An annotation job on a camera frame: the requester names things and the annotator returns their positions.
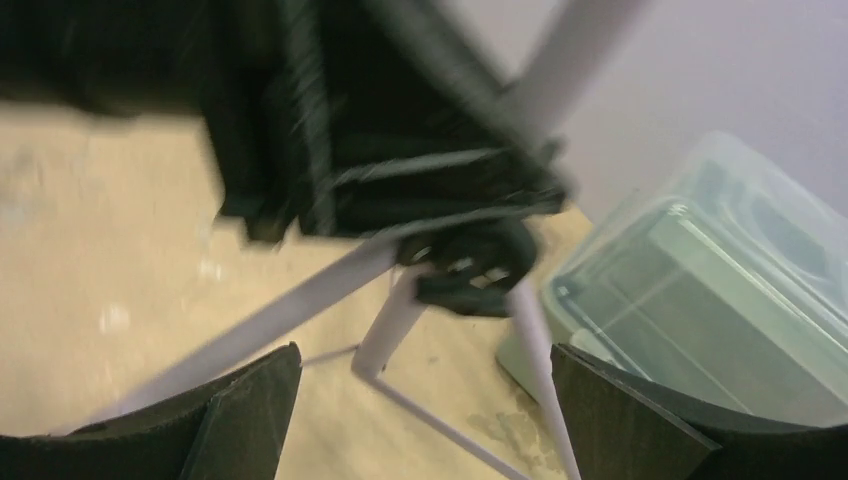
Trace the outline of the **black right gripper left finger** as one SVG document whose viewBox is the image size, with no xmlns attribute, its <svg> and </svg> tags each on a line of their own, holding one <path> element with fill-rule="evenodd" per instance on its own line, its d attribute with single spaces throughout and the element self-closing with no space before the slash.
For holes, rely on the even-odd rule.
<svg viewBox="0 0 848 480">
<path fill-rule="evenodd" d="M 296 344 L 64 436 L 2 436 L 4 479 L 272 479 L 301 379 Z"/>
</svg>

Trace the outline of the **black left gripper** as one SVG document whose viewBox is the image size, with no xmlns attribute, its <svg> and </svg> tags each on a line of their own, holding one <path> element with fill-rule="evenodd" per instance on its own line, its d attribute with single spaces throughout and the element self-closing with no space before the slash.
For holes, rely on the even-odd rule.
<svg viewBox="0 0 848 480">
<path fill-rule="evenodd" d="M 204 120 L 259 242 L 555 214 L 555 143 L 433 1 L 5 1 L 1 97 Z"/>
</svg>

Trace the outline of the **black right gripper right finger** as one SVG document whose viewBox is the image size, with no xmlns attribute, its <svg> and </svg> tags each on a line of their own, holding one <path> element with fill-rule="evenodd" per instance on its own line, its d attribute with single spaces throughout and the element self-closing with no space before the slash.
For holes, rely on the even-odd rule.
<svg viewBox="0 0 848 480">
<path fill-rule="evenodd" d="M 585 479 L 844 479 L 847 427 L 801 426 L 712 405 L 570 345 L 552 380 Z"/>
</svg>

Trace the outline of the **white perforated music stand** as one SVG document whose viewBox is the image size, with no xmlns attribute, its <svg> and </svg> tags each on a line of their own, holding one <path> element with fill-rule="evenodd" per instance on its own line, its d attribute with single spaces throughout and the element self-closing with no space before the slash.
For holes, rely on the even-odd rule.
<svg viewBox="0 0 848 480">
<path fill-rule="evenodd" d="M 507 86 L 506 101 L 526 122 L 533 141 L 546 145 L 553 125 L 582 92 L 603 58 L 646 8 L 643 1 L 570 1 L 523 77 Z M 382 232 L 364 241 L 365 260 L 391 254 L 408 267 L 398 284 L 389 320 L 361 343 L 354 365 L 371 375 L 387 361 L 400 335 L 399 313 L 437 306 L 460 315 L 503 316 L 527 291 L 524 279 L 536 258 L 523 218 L 500 218 L 396 236 Z"/>
</svg>

